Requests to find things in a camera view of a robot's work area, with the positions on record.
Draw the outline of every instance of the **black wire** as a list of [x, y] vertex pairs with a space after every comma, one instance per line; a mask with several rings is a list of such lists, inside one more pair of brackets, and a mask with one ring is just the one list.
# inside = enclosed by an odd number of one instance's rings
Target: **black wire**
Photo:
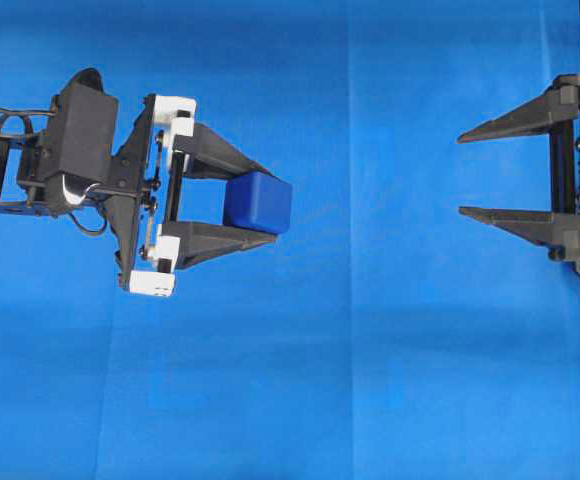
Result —
[[13, 117], [21, 116], [44, 116], [44, 117], [54, 117], [56, 112], [52, 110], [9, 110], [7, 108], [0, 107], [0, 113], [4, 115], [11, 115]]
[[[8, 115], [7, 113], [4, 113], [3, 115], [0, 116], [0, 132], [1, 132], [1, 129], [3, 128], [3, 125], [11, 118], [13, 118], [13, 116]], [[21, 116], [19, 118], [23, 122], [25, 133], [26, 134], [34, 133], [34, 128], [32, 126], [32, 122], [30, 121], [30, 117], [26, 117], [24, 115], [24, 116]]]
[[0, 139], [2, 140], [30, 140], [31, 138], [37, 138], [41, 135], [41, 132], [36, 133], [3, 133], [0, 132]]
[[68, 213], [68, 215], [70, 216], [74, 224], [77, 226], [77, 228], [81, 231], [81, 233], [89, 237], [100, 237], [101, 235], [104, 234], [106, 228], [108, 228], [108, 219], [101, 212], [99, 212], [99, 215], [101, 215], [101, 217], [103, 218], [103, 226], [99, 230], [87, 229], [86, 227], [81, 225], [81, 223], [79, 223], [79, 220], [77, 220], [77, 217], [75, 217], [72, 212]]

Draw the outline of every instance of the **blue fabric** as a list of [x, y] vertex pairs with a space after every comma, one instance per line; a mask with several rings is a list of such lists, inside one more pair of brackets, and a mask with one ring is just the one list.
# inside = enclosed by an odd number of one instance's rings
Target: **blue fabric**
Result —
[[292, 186], [252, 172], [226, 182], [224, 225], [280, 234], [290, 228]]
[[90, 65], [116, 146], [194, 97], [292, 227], [164, 301], [112, 235], [0, 217], [0, 479], [580, 478], [580, 280], [457, 214], [547, 208], [547, 140], [455, 144], [580, 72], [576, 2], [0, 0], [0, 104]]

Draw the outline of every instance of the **blue backdrop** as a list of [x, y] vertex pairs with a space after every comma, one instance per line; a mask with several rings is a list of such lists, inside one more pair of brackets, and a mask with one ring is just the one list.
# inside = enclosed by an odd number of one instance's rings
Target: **blue backdrop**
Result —
[[455, 144], [580, 72], [577, 2], [0, 1], [0, 104], [87, 66], [117, 146], [194, 97], [293, 225], [160, 300], [112, 235], [0, 218], [0, 479], [580, 478], [580, 280], [457, 214], [548, 208], [547, 139]]

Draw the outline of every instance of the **blue cube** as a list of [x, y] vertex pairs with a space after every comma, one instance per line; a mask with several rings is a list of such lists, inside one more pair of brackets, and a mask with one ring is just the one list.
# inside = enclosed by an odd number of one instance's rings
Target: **blue cube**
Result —
[[292, 186], [261, 172], [228, 180], [223, 224], [275, 235], [290, 228]]

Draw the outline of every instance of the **white bracket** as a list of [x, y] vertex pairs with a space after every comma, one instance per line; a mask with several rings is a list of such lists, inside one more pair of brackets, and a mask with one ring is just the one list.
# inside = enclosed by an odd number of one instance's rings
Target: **white bracket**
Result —
[[194, 135], [194, 116], [197, 102], [192, 98], [165, 97], [157, 95], [154, 103], [154, 124], [161, 125], [163, 148], [166, 150], [166, 165], [172, 164], [172, 144], [175, 135], [192, 137]]

